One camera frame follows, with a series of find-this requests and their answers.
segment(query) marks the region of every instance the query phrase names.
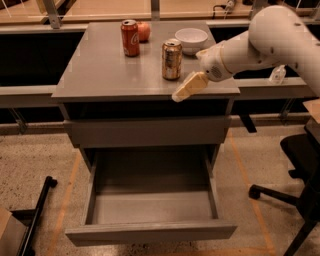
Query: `apple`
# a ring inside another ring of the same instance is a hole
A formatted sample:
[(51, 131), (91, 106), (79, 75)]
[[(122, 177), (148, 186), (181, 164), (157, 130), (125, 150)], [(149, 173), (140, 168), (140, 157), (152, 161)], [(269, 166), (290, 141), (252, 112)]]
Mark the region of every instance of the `apple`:
[(144, 21), (138, 21), (138, 33), (139, 33), (139, 41), (145, 42), (148, 41), (150, 36), (150, 25), (147, 22)]

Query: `speckled floor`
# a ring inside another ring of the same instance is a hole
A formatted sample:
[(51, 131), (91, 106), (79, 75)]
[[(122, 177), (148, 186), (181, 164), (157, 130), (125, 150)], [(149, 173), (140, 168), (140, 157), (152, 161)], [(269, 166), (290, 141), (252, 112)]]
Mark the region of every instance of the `speckled floor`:
[[(237, 224), (228, 240), (75, 247), (66, 228), (80, 224), (89, 171), (77, 149), (59, 126), (30, 126), (24, 135), (16, 126), (0, 126), (0, 201), (8, 210), (35, 207), (47, 175), (59, 184), (51, 189), (34, 237), (39, 256), (213, 256), (283, 255), (303, 224), (294, 207), (262, 197), (248, 198), (252, 183), (299, 195), (303, 184), (292, 180), (291, 164), (280, 140), (303, 132), (303, 125), (260, 125), (249, 134), (239, 125), (229, 130), (215, 165), (224, 219)], [(319, 228), (304, 242), (297, 256), (320, 255)]]

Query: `black cable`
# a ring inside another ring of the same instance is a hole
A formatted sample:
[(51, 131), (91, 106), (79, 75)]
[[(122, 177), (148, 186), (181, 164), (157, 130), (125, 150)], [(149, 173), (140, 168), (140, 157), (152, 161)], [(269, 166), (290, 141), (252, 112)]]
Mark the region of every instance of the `black cable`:
[(219, 5), (213, 6), (213, 8), (212, 8), (212, 19), (214, 19), (214, 17), (215, 17), (216, 7), (220, 7), (220, 8), (222, 8), (224, 10), (224, 9), (226, 9), (227, 6), (225, 4), (219, 4)]

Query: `black chair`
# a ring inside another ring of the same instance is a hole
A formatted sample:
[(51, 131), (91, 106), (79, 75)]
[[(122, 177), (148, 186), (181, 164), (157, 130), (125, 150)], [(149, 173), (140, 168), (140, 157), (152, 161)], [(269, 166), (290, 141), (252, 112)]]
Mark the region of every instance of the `black chair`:
[(296, 206), (305, 223), (284, 254), (294, 255), (320, 220), (320, 145), (310, 134), (286, 137), (280, 145), (295, 168), (289, 171), (290, 176), (305, 183), (300, 197), (258, 185), (250, 187), (249, 197), (258, 199), (262, 193)]

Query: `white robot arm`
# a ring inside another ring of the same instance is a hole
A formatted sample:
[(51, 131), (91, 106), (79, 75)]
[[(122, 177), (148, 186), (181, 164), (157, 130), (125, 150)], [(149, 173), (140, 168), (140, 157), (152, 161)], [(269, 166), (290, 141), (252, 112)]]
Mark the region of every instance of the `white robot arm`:
[(181, 101), (245, 70), (290, 66), (320, 96), (320, 42), (301, 19), (283, 6), (257, 13), (249, 30), (197, 53), (202, 72), (189, 76), (172, 95)]

